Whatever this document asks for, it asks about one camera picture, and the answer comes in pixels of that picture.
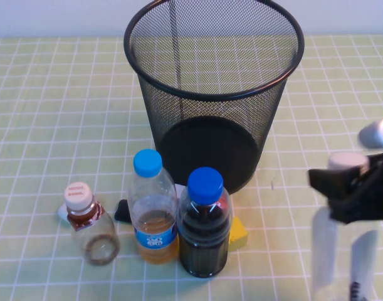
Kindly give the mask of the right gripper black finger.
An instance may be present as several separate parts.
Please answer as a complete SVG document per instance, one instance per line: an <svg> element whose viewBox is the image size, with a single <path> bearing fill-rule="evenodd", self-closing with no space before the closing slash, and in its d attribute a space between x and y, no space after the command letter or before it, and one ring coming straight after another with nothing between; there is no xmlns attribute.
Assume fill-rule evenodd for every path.
<svg viewBox="0 0 383 301"><path fill-rule="evenodd" d="M364 201L367 196L360 188L364 174L361 167L343 170L310 169L308 182L310 187L332 201Z"/></svg>
<svg viewBox="0 0 383 301"><path fill-rule="evenodd" d="M378 174L383 169L383 153L367 156L369 159L369 168L366 174Z"/></svg>

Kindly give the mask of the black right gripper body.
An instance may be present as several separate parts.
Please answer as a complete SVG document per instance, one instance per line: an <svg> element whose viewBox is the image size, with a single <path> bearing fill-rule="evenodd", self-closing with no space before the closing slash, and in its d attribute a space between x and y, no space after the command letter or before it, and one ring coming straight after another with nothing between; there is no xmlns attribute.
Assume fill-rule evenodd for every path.
<svg viewBox="0 0 383 301"><path fill-rule="evenodd" d="M378 174L364 174L360 187L364 201L329 201L330 217L343 224L357 221L383 221L383 169Z"/></svg>

